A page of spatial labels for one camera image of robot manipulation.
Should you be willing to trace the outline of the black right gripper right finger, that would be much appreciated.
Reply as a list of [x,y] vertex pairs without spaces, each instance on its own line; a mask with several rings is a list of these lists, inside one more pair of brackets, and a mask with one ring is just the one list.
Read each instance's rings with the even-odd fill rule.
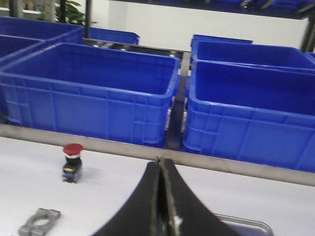
[[170,236],[238,236],[198,199],[179,174],[173,160],[160,160]]

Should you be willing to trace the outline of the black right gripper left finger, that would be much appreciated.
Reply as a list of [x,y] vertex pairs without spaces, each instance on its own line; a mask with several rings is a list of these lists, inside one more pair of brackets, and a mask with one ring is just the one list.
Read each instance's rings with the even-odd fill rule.
[[95,236],[156,236],[158,232],[158,184],[160,165],[149,162],[138,185]]

